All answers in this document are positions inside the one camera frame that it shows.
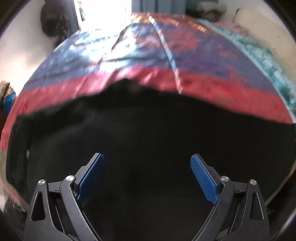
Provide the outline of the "black pants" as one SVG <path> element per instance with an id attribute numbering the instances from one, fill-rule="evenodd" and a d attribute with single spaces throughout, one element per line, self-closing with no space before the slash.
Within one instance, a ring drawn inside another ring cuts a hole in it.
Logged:
<path id="1" fill-rule="evenodd" d="M 6 178 L 30 201 L 40 179 L 60 181 L 95 153 L 105 164 L 82 207 L 103 240 L 191 240 L 212 207 L 191 156 L 234 181 L 255 179 L 268 199 L 295 161 L 295 125 L 121 80 L 100 94 L 20 115 Z"/>

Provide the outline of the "teal floral pillow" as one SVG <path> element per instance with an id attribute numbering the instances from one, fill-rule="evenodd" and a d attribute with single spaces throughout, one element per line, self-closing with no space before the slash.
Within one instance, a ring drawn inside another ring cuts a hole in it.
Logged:
<path id="1" fill-rule="evenodd" d="M 263 73 L 281 94 L 287 107 L 295 113 L 295 83 L 283 66 L 275 59 L 271 50 L 262 44 L 249 31 L 233 22 L 199 22 L 234 44 Z"/>

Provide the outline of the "colourful satin bedspread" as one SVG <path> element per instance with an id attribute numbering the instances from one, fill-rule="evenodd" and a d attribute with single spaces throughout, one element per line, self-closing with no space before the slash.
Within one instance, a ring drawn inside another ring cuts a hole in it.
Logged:
<path id="1" fill-rule="evenodd" d="M 34 71 L 15 100 L 1 134 L 4 194 L 28 206 L 6 178 L 16 119 L 129 80 L 197 99 L 231 113 L 295 125 L 295 113 L 234 44 L 188 16 L 138 13 L 61 43 Z"/>

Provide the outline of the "cream padded headboard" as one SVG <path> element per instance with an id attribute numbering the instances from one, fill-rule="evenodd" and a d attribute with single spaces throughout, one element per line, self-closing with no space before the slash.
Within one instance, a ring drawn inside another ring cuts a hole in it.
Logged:
<path id="1" fill-rule="evenodd" d="M 239 8 L 234 22 L 268 48 L 295 82 L 295 41 L 286 30 L 264 15 L 245 8 Z"/>

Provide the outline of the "blue curtain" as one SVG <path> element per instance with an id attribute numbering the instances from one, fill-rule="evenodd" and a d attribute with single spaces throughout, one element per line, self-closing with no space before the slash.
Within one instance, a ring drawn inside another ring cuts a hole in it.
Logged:
<path id="1" fill-rule="evenodd" d="M 132 12 L 170 13 L 184 15 L 194 10 L 200 0 L 132 0 Z"/>

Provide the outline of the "dark clothes hanging on wall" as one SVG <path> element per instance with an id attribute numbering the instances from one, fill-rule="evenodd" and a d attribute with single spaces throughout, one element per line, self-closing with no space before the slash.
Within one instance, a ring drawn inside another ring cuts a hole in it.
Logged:
<path id="1" fill-rule="evenodd" d="M 55 39 L 55 48 L 80 30 L 74 1 L 45 1 L 40 20 L 43 33 Z"/>

